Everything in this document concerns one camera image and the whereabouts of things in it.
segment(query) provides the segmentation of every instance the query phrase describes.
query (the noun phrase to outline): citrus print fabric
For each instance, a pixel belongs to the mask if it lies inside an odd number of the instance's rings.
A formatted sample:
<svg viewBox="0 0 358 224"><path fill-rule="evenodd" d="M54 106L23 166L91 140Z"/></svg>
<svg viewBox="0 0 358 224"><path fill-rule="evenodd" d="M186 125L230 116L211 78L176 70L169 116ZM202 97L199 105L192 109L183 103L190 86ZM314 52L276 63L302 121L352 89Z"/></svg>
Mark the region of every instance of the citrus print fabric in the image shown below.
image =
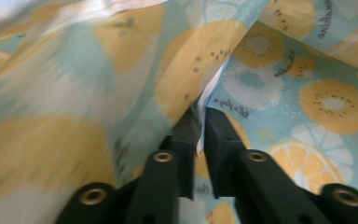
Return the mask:
<svg viewBox="0 0 358 224"><path fill-rule="evenodd" d="M312 192L358 189L358 1L0 0L0 223L138 177L213 78L248 148ZM195 161L179 223L240 223Z"/></svg>
<svg viewBox="0 0 358 224"><path fill-rule="evenodd" d="M358 68L257 22L208 106L226 112L247 148L267 151L304 189L358 188Z"/></svg>
<svg viewBox="0 0 358 224"><path fill-rule="evenodd" d="M267 4L101 2L0 17L0 223L53 223L79 187L139 176Z"/></svg>
<svg viewBox="0 0 358 224"><path fill-rule="evenodd" d="M259 20L358 67L358 1L271 0Z"/></svg>

